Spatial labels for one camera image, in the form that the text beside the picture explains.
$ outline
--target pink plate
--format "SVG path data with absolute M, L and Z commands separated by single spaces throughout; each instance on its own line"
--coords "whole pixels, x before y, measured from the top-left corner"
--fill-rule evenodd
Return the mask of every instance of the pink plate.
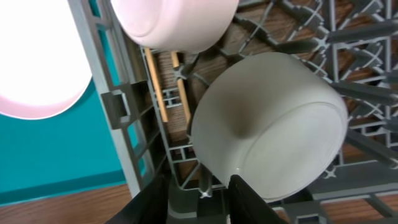
M 4 1 L 0 21 L 0 114 L 44 119 L 74 105 L 91 70 L 68 2 Z

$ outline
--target pink bowl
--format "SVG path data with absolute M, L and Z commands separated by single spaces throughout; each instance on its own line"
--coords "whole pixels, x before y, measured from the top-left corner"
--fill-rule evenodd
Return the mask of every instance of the pink bowl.
M 111 0 L 126 34 L 153 49 L 201 52 L 224 34 L 239 0 Z
M 0 114 L 44 119 L 74 105 L 91 70 L 68 2 L 2 2 L 0 20 L 7 21 L 0 41 Z

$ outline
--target wooden chopstick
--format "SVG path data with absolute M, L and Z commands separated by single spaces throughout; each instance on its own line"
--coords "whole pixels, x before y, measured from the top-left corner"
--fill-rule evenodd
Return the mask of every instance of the wooden chopstick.
M 172 64 L 173 68 L 180 66 L 180 62 L 178 60 L 177 52 L 171 52 L 172 56 Z M 182 107 L 184 108 L 185 119 L 187 123 L 189 123 L 191 119 L 191 111 L 189 110 L 187 92 L 185 91 L 184 82 L 181 78 L 177 80 L 178 92 L 180 93 L 180 99 L 182 103 Z
M 147 47 L 145 48 L 145 56 L 147 57 L 150 77 L 152 79 L 152 83 L 154 84 L 157 102 L 159 103 L 160 115 L 162 117 L 163 122 L 168 122 L 169 118 L 167 117 L 166 106 L 163 101 L 163 93 L 160 87 L 159 77 L 156 71 L 154 56 L 152 55 L 150 49 Z

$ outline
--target white bowl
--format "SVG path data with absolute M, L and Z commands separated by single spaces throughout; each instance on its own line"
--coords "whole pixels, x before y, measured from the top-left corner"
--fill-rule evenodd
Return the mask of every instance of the white bowl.
M 0 114 L 44 119 L 67 110 L 91 80 L 68 2 L 0 5 Z
M 223 184 L 239 174 L 273 202 L 314 181 L 346 129 L 346 106 L 334 89 L 291 56 L 264 53 L 211 84 L 193 118 L 192 142 Z

